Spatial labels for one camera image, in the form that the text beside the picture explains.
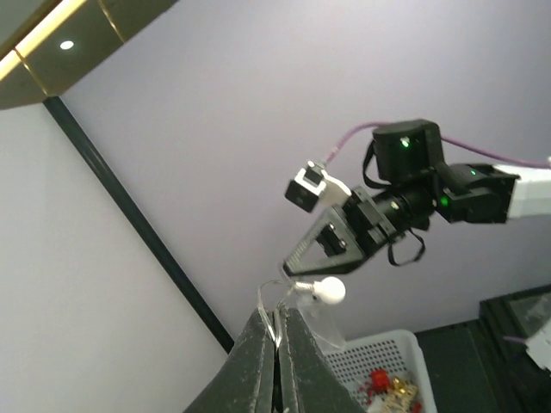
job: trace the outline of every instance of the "black pole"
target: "black pole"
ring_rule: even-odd
[[[144,240],[147,247],[158,259],[203,323],[213,333],[222,348],[229,353],[233,347],[233,339],[168,251],[161,238],[159,238],[152,226],[147,222],[144,214],[141,213],[121,182],[105,163],[102,155],[97,151],[67,106],[58,97],[46,99],[44,106],[46,106],[50,115],[58,123],[65,135],[67,135],[67,138],[77,148],[84,161],[94,171],[102,185],[107,189],[113,200],[130,221],[130,224],[139,233],[141,239]]]

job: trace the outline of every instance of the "red object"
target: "red object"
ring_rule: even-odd
[[[383,393],[390,389],[390,378],[386,370],[375,370],[369,376],[372,382],[371,388],[375,393]]]
[[[421,413],[421,403],[416,402],[413,406],[412,413]]]

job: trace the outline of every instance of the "robotic arm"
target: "robotic arm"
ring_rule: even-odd
[[[287,275],[348,274],[383,247],[395,266],[416,262],[424,241],[414,232],[428,231],[430,216],[449,223],[503,224],[508,219],[551,213],[551,170],[483,163],[447,165],[438,125],[411,120],[380,126],[363,163],[375,157],[382,182],[364,176],[365,187],[348,189],[329,176],[325,166],[309,162],[289,183],[288,200],[311,212],[321,201],[330,205],[283,264]],[[393,245],[407,232],[421,248],[410,261],[398,264]],[[305,254],[319,243],[326,258],[306,262]]]

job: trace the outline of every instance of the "ceiling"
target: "ceiling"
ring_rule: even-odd
[[[285,200],[288,181],[350,127],[425,117],[504,155],[551,154],[549,22],[550,2],[517,0],[180,2],[63,100],[237,336],[320,213]],[[368,139],[329,172],[360,183]],[[482,299],[551,281],[550,228],[435,217],[421,262],[393,268],[382,251],[343,277],[339,326],[355,337],[475,318]],[[406,239],[397,260],[417,247]],[[264,290],[267,306],[281,296]]]
[[[42,102],[59,96],[94,69],[142,28],[165,12],[175,0],[86,0],[37,47],[23,51],[20,40],[33,38],[32,29],[62,5],[74,0],[9,0],[3,7],[14,16],[3,28],[3,62],[13,67],[3,75],[0,62],[0,109]],[[73,47],[62,50],[70,40]]]

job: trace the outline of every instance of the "recessed light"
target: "recessed light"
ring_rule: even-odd
[[[61,47],[62,50],[69,50],[70,48],[72,48],[73,46],[75,46],[75,44],[70,41],[70,40],[66,40],[64,42],[62,42],[59,47]]]

